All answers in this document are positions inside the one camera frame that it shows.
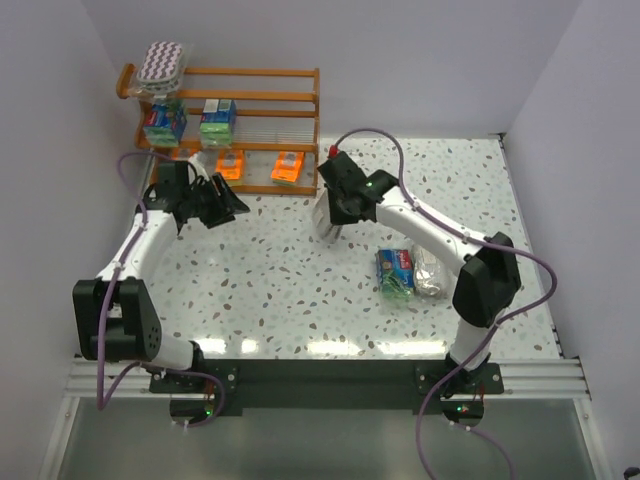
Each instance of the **wooden shelf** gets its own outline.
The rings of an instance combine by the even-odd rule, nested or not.
[[[144,135],[143,124],[145,117],[151,105],[154,102],[154,96],[139,92],[133,86],[132,79],[135,77],[136,67],[133,64],[126,64],[118,82],[116,84],[116,94],[120,98],[136,98],[140,104],[140,122],[135,132],[135,144],[138,148],[149,149],[153,147]],[[318,131],[320,127],[320,71],[314,70],[278,70],[278,69],[250,69],[250,68],[225,68],[225,67],[187,67],[184,72],[185,76],[189,75],[211,75],[211,76],[252,76],[252,77],[280,77],[280,78],[309,78],[313,80],[313,87],[308,92],[275,92],[275,91],[253,91],[253,90],[203,90],[203,89],[182,89],[174,94],[168,95],[169,98],[180,98],[185,100],[206,100],[209,98],[224,98],[236,101],[267,101],[267,102],[294,102],[297,104],[309,103],[312,104],[311,110],[296,110],[296,109],[243,109],[241,106],[238,108],[239,117],[262,117],[262,118],[288,118],[288,119],[313,119],[313,130],[309,131],[309,138],[304,138],[305,143],[292,143],[291,141],[244,141],[235,142],[230,148],[238,150],[258,150],[258,151],[294,151],[305,152],[314,154],[314,175],[313,185],[311,187],[281,187],[274,185],[242,185],[233,187],[233,190],[237,193],[251,193],[251,194],[273,194],[273,195],[315,195],[318,175],[316,167],[318,166]],[[190,115],[201,115],[202,107],[189,107],[188,112]],[[270,134],[258,134],[258,137],[270,137],[278,135]],[[295,140],[299,140],[301,134],[299,132],[287,134],[286,132],[280,135],[285,139],[294,137]],[[199,139],[197,138],[184,138],[180,142],[181,148],[196,148],[201,149]]]

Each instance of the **wooden rack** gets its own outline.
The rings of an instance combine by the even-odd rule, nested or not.
[[[122,69],[120,78],[116,85],[116,93],[120,98],[135,97],[140,104],[140,123],[135,133],[135,145],[141,149],[153,148],[147,141],[143,124],[147,113],[150,111],[153,96],[141,94],[132,87],[131,81],[134,77],[136,67],[133,64],[126,64]],[[290,143],[290,142],[234,142],[230,148],[237,150],[257,150],[257,151],[292,151],[313,154],[313,185],[312,186],[279,186],[279,185],[238,185],[233,187],[237,193],[253,194],[276,194],[276,195],[311,195],[316,194],[318,185],[318,129],[320,124],[320,71],[315,70],[272,70],[272,69],[250,69],[250,68],[220,68],[220,67],[188,67],[184,72],[188,75],[226,75],[226,76],[252,76],[252,77],[289,77],[289,78],[310,78],[313,79],[313,90],[310,92],[273,92],[273,91],[253,91],[253,90],[195,90],[183,89],[171,94],[172,98],[200,99],[224,98],[230,100],[257,100],[267,102],[295,102],[311,103],[313,110],[261,110],[261,109],[238,109],[239,117],[270,117],[270,118],[300,118],[314,119],[311,142]],[[188,108],[189,114],[201,115],[202,108]],[[202,149],[198,138],[183,138],[180,148]]]

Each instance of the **terrazzo table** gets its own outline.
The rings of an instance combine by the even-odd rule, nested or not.
[[[503,231],[527,248],[499,142],[401,139],[408,188],[472,229]],[[326,152],[330,139],[322,141]],[[397,175],[395,147],[354,139],[341,148],[373,172]],[[334,245],[311,224],[314,199],[244,196],[251,213],[207,230],[192,221],[158,266],[150,292],[162,327],[197,341],[208,358],[443,358],[458,315],[450,298],[394,309],[377,292],[378,248],[408,247],[374,223],[345,227]],[[531,262],[520,261],[513,307],[538,298]],[[546,306],[498,332],[492,358],[559,357]]]

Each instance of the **white wall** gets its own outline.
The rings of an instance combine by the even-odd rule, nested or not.
[[[486,135],[515,119],[579,0],[83,0],[117,69],[158,39],[199,65],[321,72],[321,128]]]
[[[71,290],[121,242],[132,104],[79,0],[0,15],[0,478],[36,478],[70,360]]]
[[[558,270],[560,340],[579,354],[615,468],[640,464],[637,0],[584,0],[507,136],[535,250]]]

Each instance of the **silver package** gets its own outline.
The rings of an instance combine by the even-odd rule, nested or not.
[[[431,252],[419,245],[411,247],[413,280],[418,295],[445,298],[449,295],[450,274]]]

